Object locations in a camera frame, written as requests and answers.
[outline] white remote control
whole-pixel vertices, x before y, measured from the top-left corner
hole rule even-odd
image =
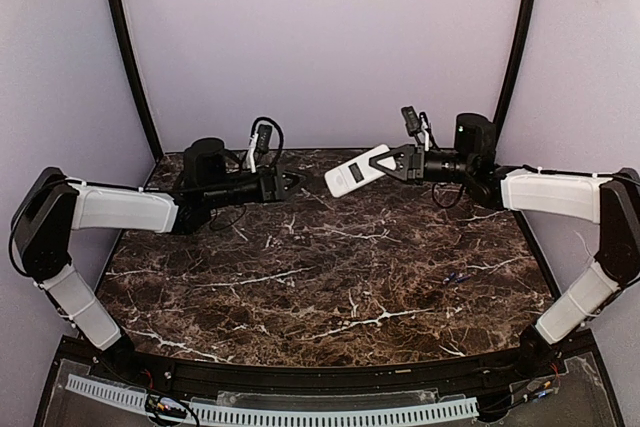
[[[349,192],[353,192],[359,189],[363,185],[370,184],[376,179],[379,179],[383,175],[377,169],[374,169],[369,165],[369,159],[376,155],[389,152],[389,146],[381,144],[358,157],[339,165],[335,169],[324,174],[324,180],[327,183],[327,187],[331,191],[331,195],[334,197],[342,197]],[[387,167],[388,169],[396,168],[396,161],[393,157],[383,159],[380,161],[380,165]]]

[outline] black metal pole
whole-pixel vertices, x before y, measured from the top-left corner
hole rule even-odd
[[[513,37],[513,45],[511,46],[511,54],[509,55],[507,71],[505,72],[504,82],[502,83],[500,99],[498,100],[496,112],[493,116],[498,138],[500,138],[500,133],[504,127],[509,105],[511,104],[511,97],[513,96],[513,90],[516,85],[516,79],[518,78],[518,70],[520,69],[522,53],[524,52],[527,33],[529,32],[529,23],[531,22],[531,13],[533,12],[533,1],[534,0],[520,1],[520,11],[518,12],[518,22]]]
[[[138,65],[136,64],[133,46],[131,45],[131,37],[129,37],[129,29],[127,28],[122,0],[109,0],[109,8],[111,9],[113,27],[116,31],[116,37],[118,38],[120,55],[122,56],[124,69],[127,73],[127,79],[129,80],[129,87],[131,88],[133,100],[136,104],[136,110],[138,111],[138,116],[140,117],[140,122],[147,137],[151,153],[157,162],[162,159],[164,152],[160,145],[160,138],[153,123],[153,118],[151,117],[147,98],[144,95]]]

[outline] wire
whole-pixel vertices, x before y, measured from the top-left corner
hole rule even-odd
[[[596,178],[609,178],[615,179],[620,182],[626,182],[628,184],[633,184],[636,187],[640,187],[640,181],[636,179],[632,179],[631,177],[627,177],[622,174],[609,174],[609,173],[596,173],[596,172],[576,172],[572,170],[553,170],[553,169],[536,169],[528,164],[523,164],[522,168],[528,170],[529,172],[533,172],[536,174],[542,175],[573,175],[577,177],[596,177]]]
[[[240,159],[240,157],[238,157],[238,156],[235,154],[235,152],[233,152],[233,151],[231,151],[231,150],[228,150],[228,149],[223,149],[223,150],[222,150],[222,154],[223,154],[226,158],[231,159],[233,162],[235,162],[235,163],[238,165],[239,170],[242,170],[242,163],[243,163],[243,160],[242,160],[242,159]]]
[[[209,222],[209,230],[210,230],[211,232],[220,232],[221,230],[225,230],[225,229],[228,229],[229,227],[233,227],[233,226],[234,226],[234,225],[236,225],[236,224],[240,221],[240,219],[242,219],[242,218],[245,216],[245,214],[247,213],[247,206],[246,206],[245,204],[243,204],[243,205],[242,205],[242,208],[243,208],[242,213],[241,213],[240,215],[238,215],[238,217],[236,217],[235,219],[233,219],[233,220],[231,221],[231,223],[229,223],[229,224],[227,224],[227,225],[223,225],[222,227],[214,228],[214,223],[215,223],[216,219],[218,218],[218,209],[216,209],[215,216],[214,216],[214,217],[213,217],[213,219],[211,219],[211,221]]]
[[[195,421],[195,423],[196,423],[196,427],[200,427],[200,419],[198,418],[198,416],[197,416],[197,414],[194,412],[194,410],[193,410],[191,407],[189,407],[189,405],[187,405],[187,403],[186,403],[186,402],[184,402],[184,401],[182,401],[182,400],[174,399],[173,397],[171,397],[171,396],[167,395],[166,393],[164,393],[164,392],[160,392],[159,390],[156,390],[156,389],[154,389],[154,388],[152,388],[152,387],[143,387],[143,386],[138,385],[138,384],[136,384],[136,383],[134,383],[134,382],[131,382],[130,380],[127,380],[127,379],[125,379],[124,377],[122,377],[120,374],[118,374],[118,373],[115,371],[115,369],[114,369],[114,368],[112,368],[112,367],[109,365],[109,362],[107,362],[106,360],[104,360],[104,358],[98,358],[98,360],[102,363],[102,365],[104,365],[104,366],[105,366],[105,368],[106,368],[109,372],[111,372],[111,374],[112,374],[115,378],[117,378],[117,379],[118,379],[120,382],[122,382],[123,384],[130,385],[131,387],[137,387],[137,388],[140,388],[140,389],[144,389],[144,390],[147,392],[147,394],[154,394],[154,395],[159,395],[159,396],[161,396],[161,397],[166,397],[167,399],[171,399],[171,400],[173,400],[174,402],[176,402],[176,403],[180,404],[182,407],[184,407],[184,408],[185,408],[185,410],[186,410],[187,412],[189,412],[189,414],[191,415],[191,417],[193,417],[193,420],[194,420],[194,421]],[[151,379],[151,385],[153,385],[153,376],[151,375],[151,373],[150,373],[148,370],[147,370],[146,372],[144,372],[144,371],[143,371],[143,373],[144,373],[145,375],[147,375],[147,374],[148,374],[148,377]]]
[[[629,282],[629,283],[627,284],[627,286],[625,287],[625,289],[628,289],[629,287],[631,287],[631,286],[633,286],[633,285],[636,285],[638,282],[640,282],[640,277],[637,277],[636,279],[634,279],[634,280],[632,280],[631,282]]]
[[[150,187],[143,189],[143,192],[147,192],[150,194],[195,194],[199,192],[211,192],[215,190],[224,190],[224,189],[232,189],[234,187],[239,187],[242,185],[248,185],[254,183],[261,177],[264,177],[266,172],[258,173],[258,174],[245,174],[245,178],[242,180],[237,180],[235,182],[230,182],[227,184],[214,184],[214,185],[205,185],[202,187],[189,187],[186,189],[160,189],[157,187]]]
[[[553,369],[553,371],[556,374],[556,381],[558,382],[558,387],[560,387],[560,371],[558,370],[558,366],[555,363],[551,363],[551,368]]]
[[[507,407],[504,407],[503,409],[498,409],[498,410],[482,410],[480,411],[483,414],[502,414],[502,413],[506,413],[509,412],[511,409],[516,408],[519,405],[522,405],[526,402],[526,400],[524,399],[524,397],[520,400],[518,400],[517,402],[514,402],[511,405],[508,405]]]
[[[453,207],[458,205],[458,203],[462,199],[462,194],[464,194],[464,185],[460,186],[460,189],[458,190],[458,193],[456,194],[456,198],[453,199],[453,202],[451,202],[450,204],[443,204],[442,202],[440,202],[440,200],[438,200],[438,198],[436,196],[436,188],[437,188],[438,185],[440,185],[440,184],[435,183],[435,184],[431,185],[431,199],[433,199],[433,203],[436,204],[441,209],[452,209]]]
[[[517,389],[515,389],[513,392],[509,392],[507,395],[505,395],[504,397],[502,397],[500,400],[497,400],[496,402],[494,402],[491,405],[488,405],[487,407],[483,408],[480,410],[481,413],[488,413],[488,414],[492,414],[494,412],[491,412],[489,409],[492,409],[493,407],[502,404],[503,402],[511,399],[514,395],[519,394],[520,392],[522,392],[524,389],[526,389],[529,384],[531,382],[533,382],[535,380],[535,377],[531,377],[530,379],[528,379],[527,381],[525,381],[524,384],[522,384],[520,387],[518,387]]]

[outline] cable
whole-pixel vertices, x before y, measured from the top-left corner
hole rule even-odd
[[[242,213],[238,215],[238,217],[236,217],[233,221],[231,221],[231,223],[224,225],[222,227],[214,228],[214,223],[218,218],[218,209],[216,209],[215,216],[213,217],[213,219],[211,219],[211,221],[209,221],[209,230],[211,232],[220,232],[221,230],[225,230],[225,229],[228,229],[229,227],[233,227],[234,225],[236,225],[240,221],[240,219],[242,219],[242,217],[244,217],[244,215],[247,213],[247,206],[243,204],[242,207],[243,207]]]
[[[508,405],[507,407],[503,408],[503,409],[498,409],[498,410],[482,410],[480,411],[482,414],[502,414],[502,413],[507,413],[509,412],[511,409],[516,408],[519,405],[522,405],[526,402],[526,400],[524,398],[518,400],[517,402],[514,402],[511,405]]]
[[[198,416],[196,415],[196,413],[194,412],[194,410],[193,410],[191,407],[189,407],[189,405],[187,405],[187,403],[186,403],[186,402],[184,402],[184,401],[182,401],[182,400],[174,399],[173,397],[171,397],[171,396],[167,395],[167,394],[166,394],[166,393],[164,393],[164,392],[160,392],[159,390],[156,390],[156,389],[154,389],[153,387],[143,387],[143,386],[141,386],[141,385],[138,385],[138,384],[136,384],[136,383],[131,382],[130,380],[125,379],[125,378],[124,378],[124,377],[122,377],[120,374],[118,374],[118,373],[115,371],[115,369],[113,369],[113,368],[109,365],[109,362],[107,362],[106,360],[104,360],[104,358],[98,358],[98,361],[99,361],[99,362],[101,362],[101,363],[102,363],[102,365],[104,365],[104,366],[105,366],[105,368],[106,368],[109,372],[111,372],[111,374],[112,374],[114,377],[116,377],[116,378],[117,378],[120,382],[122,382],[123,384],[130,385],[131,387],[137,387],[137,388],[139,388],[139,389],[144,389],[144,390],[145,390],[145,392],[147,392],[147,395],[148,395],[148,394],[154,394],[154,395],[158,395],[158,396],[161,396],[161,397],[166,397],[167,399],[171,399],[171,400],[173,400],[174,402],[176,402],[176,403],[180,404],[182,407],[184,407],[184,408],[185,408],[185,410],[186,410],[187,412],[189,412],[189,414],[191,415],[191,417],[193,417],[193,420],[194,420],[194,421],[195,421],[195,423],[196,423],[196,427],[200,427],[200,419],[198,418]],[[149,372],[149,375],[148,375],[148,376],[151,378],[151,385],[153,385],[153,377],[151,376],[151,373],[150,373],[150,372]]]
[[[629,287],[632,287],[632,286],[636,285],[638,282],[640,282],[640,277],[637,277],[634,280],[632,280],[631,282],[629,282],[627,284],[627,286],[625,287],[625,289],[628,289]],[[617,296],[619,296],[623,291],[624,290],[619,290]]]
[[[228,158],[228,159],[231,159],[233,162],[235,162],[235,163],[238,165],[239,170],[242,170],[242,163],[243,163],[243,161],[242,161],[242,159],[240,159],[240,157],[238,157],[238,156],[235,154],[235,152],[233,152],[233,151],[231,151],[231,150],[228,150],[228,149],[223,149],[223,150],[222,150],[222,155],[223,155],[224,157]]]
[[[572,175],[576,177],[595,177],[601,179],[614,179],[623,183],[632,184],[636,187],[640,187],[640,181],[636,179],[632,179],[631,177],[627,177],[622,174],[610,174],[610,173],[597,173],[597,172],[577,172],[572,170],[553,170],[553,169],[536,169],[528,164],[523,164],[522,168],[529,172],[533,172],[534,174],[542,174],[542,175]]]
[[[462,194],[464,194],[464,185],[460,186],[460,189],[458,190],[458,193],[456,194],[456,198],[453,199],[453,202],[451,202],[450,204],[446,204],[446,205],[443,204],[442,202],[440,202],[438,200],[438,198],[436,197],[436,188],[437,188],[438,185],[439,184],[437,184],[437,183],[431,185],[431,199],[433,200],[433,203],[436,204],[441,209],[452,209],[453,207],[458,205],[458,203],[462,199]]]
[[[511,97],[513,96],[516,80],[518,78],[518,70],[520,68],[520,62],[522,61],[522,55],[527,41],[527,33],[529,31],[529,24],[531,22],[533,4],[534,0],[520,0],[518,20],[516,22],[516,29],[513,35],[511,53],[509,54],[507,69],[504,74],[502,88],[500,89],[500,98],[498,99],[496,111],[493,116],[493,123],[496,125],[497,139],[500,138],[500,133],[504,127],[504,123],[507,118],[507,111],[509,110],[509,104],[511,103]]]
[[[554,362],[552,362],[551,363],[551,368],[553,369],[553,371],[556,374],[556,382],[558,382],[558,387],[560,387],[560,383],[561,383],[560,382],[560,371],[558,370],[558,366]]]
[[[519,393],[520,393],[520,392],[522,392],[524,389],[526,389],[526,388],[529,386],[529,384],[530,384],[531,382],[533,382],[534,380],[535,380],[535,377],[531,377],[530,379],[527,379],[527,381],[525,381],[525,383],[524,383],[524,384],[522,384],[520,387],[518,387],[516,390],[514,390],[513,392],[509,392],[509,394],[505,395],[505,396],[504,396],[504,397],[502,397],[500,400],[498,400],[498,401],[494,402],[494,403],[493,403],[493,404],[491,404],[491,405],[488,405],[488,406],[487,406],[487,407],[485,407],[484,409],[481,409],[481,410],[480,410],[480,412],[481,412],[481,413],[484,413],[484,412],[486,412],[486,413],[492,413],[492,412],[490,412],[488,409],[491,409],[491,408],[495,407],[496,405],[500,405],[500,404],[501,404],[501,403],[503,403],[504,401],[511,399],[511,397],[513,397],[514,395],[519,394]]]
[[[229,182],[227,184],[213,184],[213,185],[205,185],[202,187],[189,187],[186,189],[160,189],[156,187],[149,187],[149,188],[143,189],[143,192],[147,192],[150,194],[169,194],[169,195],[204,193],[204,192],[211,192],[215,190],[232,189],[234,187],[240,187],[242,185],[252,184],[256,180],[260,179],[261,177],[264,177],[265,175],[266,175],[266,172],[257,173],[257,174],[244,174],[245,176],[244,179],[236,180],[234,182]]]

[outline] black curved frame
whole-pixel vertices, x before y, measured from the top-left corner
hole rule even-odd
[[[571,340],[566,342],[563,351],[566,358],[592,353],[615,423],[623,427],[620,406],[591,331],[587,329],[576,332],[571,336]],[[48,402],[63,359],[91,366],[92,375],[120,381],[109,371],[102,369],[100,364],[93,363],[95,355],[96,350],[87,342],[71,337],[62,338],[47,376],[34,426],[44,425]],[[478,370],[487,366],[505,365],[513,361],[517,356],[516,349],[437,362],[309,369],[252,367],[173,359],[150,354],[138,355],[152,372],[154,379],[158,379],[161,384],[156,388],[180,400],[190,400],[193,397],[215,399],[221,391],[330,396],[420,389],[438,389],[440,396],[463,393],[467,397],[492,399],[494,396],[503,396],[512,382],[522,380],[513,372],[478,375]],[[171,372],[169,380],[163,375],[164,372]],[[540,375],[547,374],[552,374],[550,368],[548,372],[540,372]]]
[[[518,21],[516,23],[516,31],[513,36],[513,44],[511,45],[511,54],[509,54],[509,62],[507,70],[504,74],[502,90],[500,98],[493,116],[493,122],[496,124],[498,138],[502,133],[504,122],[507,118],[507,112],[511,105],[511,97],[516,86],[518,71],[520,70],[520,62],[524,53],[524,46],[527,42],[527,34],[529,33],[529,24],[531,23],[531,14],[533,12],[534,0],[520,0],[520,10],[518,11]]]
[[[140,79],[140,72],[138,70],[138,64],[136,63],[136,57],[133,52],[133,44],[131,43],[122,0],[109,0],[109,9],[111,10],[111,19],[113,20],[113,27],[116,37],[118,38],[118,46],[120,47],[122,63],[124,64],[124,70],[127,73],[129,87],[131,88],[131,94],[133,95],[136,110],[140,117],[140,123],[144,129],[144,134],[147,138],[149,149],[151,149],[151,154],[155,161],[158,162],[164,156],[164,151],[160,144],[158,131],[153,123],[153,117],[151,117],[147,97],[144,95],[144,88],[142,86],[142,80]]]

